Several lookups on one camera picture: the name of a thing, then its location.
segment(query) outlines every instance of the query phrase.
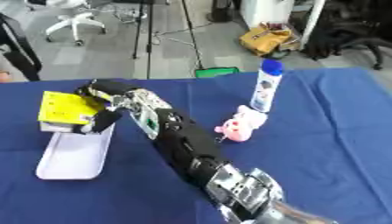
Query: white cabinet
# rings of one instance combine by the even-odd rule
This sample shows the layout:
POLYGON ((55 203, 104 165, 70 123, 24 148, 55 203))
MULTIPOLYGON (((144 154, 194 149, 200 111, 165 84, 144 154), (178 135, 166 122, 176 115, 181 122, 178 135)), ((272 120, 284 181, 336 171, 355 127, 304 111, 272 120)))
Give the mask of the white cabinet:
POLYGON ((261 22, 286 23, 294 0, 242 0, 241 14, 248 27, 261 22))

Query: green object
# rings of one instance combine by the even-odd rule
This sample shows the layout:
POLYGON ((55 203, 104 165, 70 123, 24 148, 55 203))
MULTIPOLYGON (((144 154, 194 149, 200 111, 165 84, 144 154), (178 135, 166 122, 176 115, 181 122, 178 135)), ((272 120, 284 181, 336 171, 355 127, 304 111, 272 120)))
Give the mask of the green object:
POLYGON ((238 74, 240 69, 236 66, 232 67, 212 67, 208 69, 197 69, 195 70, 196 78, 212 78, 219 75, 225 74, 238 74))
POLYGON ((157 127, 157 125, 156 125, 151 119, 148 119, 148 120, 147 120, 147 125, 148 125, 152 130, 154 130, 154 129, 157 127))

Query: plastic bottle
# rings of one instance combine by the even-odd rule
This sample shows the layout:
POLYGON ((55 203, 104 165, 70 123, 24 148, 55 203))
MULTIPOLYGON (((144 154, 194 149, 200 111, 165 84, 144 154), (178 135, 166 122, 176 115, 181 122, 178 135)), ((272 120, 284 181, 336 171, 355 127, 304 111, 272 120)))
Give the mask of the plastic bottle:
POLYGON ((270 112, 283 70, 284 66, 279 61, 273 59, 262 61, 250 107, 263 113, 270 112))

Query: pink stuffed pig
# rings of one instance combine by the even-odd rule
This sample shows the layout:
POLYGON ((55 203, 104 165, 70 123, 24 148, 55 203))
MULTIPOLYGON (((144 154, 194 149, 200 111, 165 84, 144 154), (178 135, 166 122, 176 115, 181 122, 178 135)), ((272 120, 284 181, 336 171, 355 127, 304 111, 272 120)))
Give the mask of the pink stuffed pig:
POLYGON ((259 129, 266 121, 266 114, 241 105, 232 119, 227 120, 222 126, 215 127, 215 132, 222 133, 223 139, 244 142, 250 139, 253 130, 259 129))

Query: chair wheel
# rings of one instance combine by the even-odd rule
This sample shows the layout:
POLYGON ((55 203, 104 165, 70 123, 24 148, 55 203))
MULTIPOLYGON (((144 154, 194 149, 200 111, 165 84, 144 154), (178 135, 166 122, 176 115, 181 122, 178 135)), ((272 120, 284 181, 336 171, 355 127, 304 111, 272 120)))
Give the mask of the chair wheel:
POLYGON ((53 42, 53 40, 49 36, 46 36, 45 40, 46 40, 46 42, 49 42, 49 43, 53 42))
POLYGON ((106 28, 101 28, 101 34, 106 34, 106 33, 107 33, 106 28))
POLYGON ((380 70, 382 70, 382 65, 375 64, 375 65, 373 66, 373 69, 374 69, 374 70, 377 70, 377 71, 380 71, 380 70))
POLYGON ((75 41, 75 45, 76 46, 84 46, 84 42, 83 42, 83 40, 79 39, 79 40, 75 41))

